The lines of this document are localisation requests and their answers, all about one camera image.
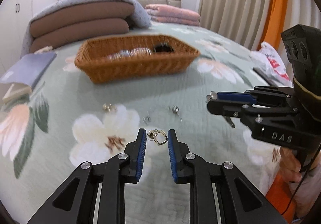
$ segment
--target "curtain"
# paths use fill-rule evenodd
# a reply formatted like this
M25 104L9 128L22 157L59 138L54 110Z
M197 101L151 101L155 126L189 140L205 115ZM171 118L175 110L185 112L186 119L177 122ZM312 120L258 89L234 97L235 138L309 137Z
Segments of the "curtain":
M269 12L261 42L268 42L275 49L277 49L280 44L287 4L288 0L270 0Z
M314 0L288 0L283 31L297 24L316 27L321 29L321 13ZM276 48L285 64L289 77L293 78L292 65L288 61L285 47L282 41Z
M201 26L254 50L269 4L270 0L200 0Z

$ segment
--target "black cable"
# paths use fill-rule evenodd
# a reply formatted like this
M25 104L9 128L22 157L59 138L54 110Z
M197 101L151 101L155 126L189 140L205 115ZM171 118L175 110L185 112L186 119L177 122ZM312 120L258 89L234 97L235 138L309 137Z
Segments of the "black cable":
M307 170L305 171L304 176L302 177L300 183L298 184L298 186L297 186L297 188L295 189L293 195L291 196L290 202L288 203L288 206L286 207L286 209L285 209L285 211L282 213L282 215L284 215L285 212L287 212L288 208L290 207L291 202L293 201L294 196L296 195L296 193L298 192L299 187L301 186L301 184L303 183L304 179L305 179L306 176L308 175L309 170L310 170L312 164L314 163L314 161L316 160L317 156L318 156L319 153L320 153L320 150L321 150L321 144L319 145L319 148L318 148L316 154L314 155L314 157L312 158L311 162L309 163L309 167L308 167Z

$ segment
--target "white wardrobe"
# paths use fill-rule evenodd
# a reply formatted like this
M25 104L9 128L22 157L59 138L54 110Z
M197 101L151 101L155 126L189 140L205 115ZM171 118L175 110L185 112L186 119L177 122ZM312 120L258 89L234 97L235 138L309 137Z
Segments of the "white wardrobe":
M32 0L3 0L0 4L0 76L19 60L32 16ZM0 84L0 104L8 88L9 85Z

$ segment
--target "gray blanket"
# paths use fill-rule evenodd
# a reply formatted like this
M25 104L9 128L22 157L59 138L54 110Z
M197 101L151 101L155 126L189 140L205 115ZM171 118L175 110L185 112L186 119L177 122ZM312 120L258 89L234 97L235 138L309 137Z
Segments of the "gray blanket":
M131 18L134 22L134 24L138 28L144 28L151 26L150 17L146 13L145 9L142 7L142 5L137 0L59 0L58 2L49 5L44 10L42 10L40 13L36 14L29 22L26 33L23 39L22 43L22 51L21 51L21 57L29 53L30 46L33 43L34 37L30 34L30 24L40 19L48 14L51 14L53 12L56 12L62 8L84 4L84 3L92 3L92 2L100 2L100 1L123 1L127 3L131 3L134 5L135 10L134 13L132 13L129 18Z

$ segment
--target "blue gripper pad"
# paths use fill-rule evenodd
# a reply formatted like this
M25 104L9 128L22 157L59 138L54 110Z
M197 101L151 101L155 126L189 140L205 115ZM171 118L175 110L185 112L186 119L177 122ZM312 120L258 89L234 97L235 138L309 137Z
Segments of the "blue gripper pad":
M172 140L170 131L168 131L167 137L168 137L168 152L170 154L172 176L173 176L174 182L177 183L178 176L177 176L177 167L176 167L176 157L175 157L173 140Z
M256 104L257 100L248 93L229 93L229 92L218 92L217 99L226 101L237 101L245 102L250 104Z
M139 153L137 157L137 165L136 165L136 179L137 182L139 182L140 177L142 177L142 167L144 164L144 158L145 158L145 151L146 151L146 130L144 130L144 134L142 136L141 145L139 148Z

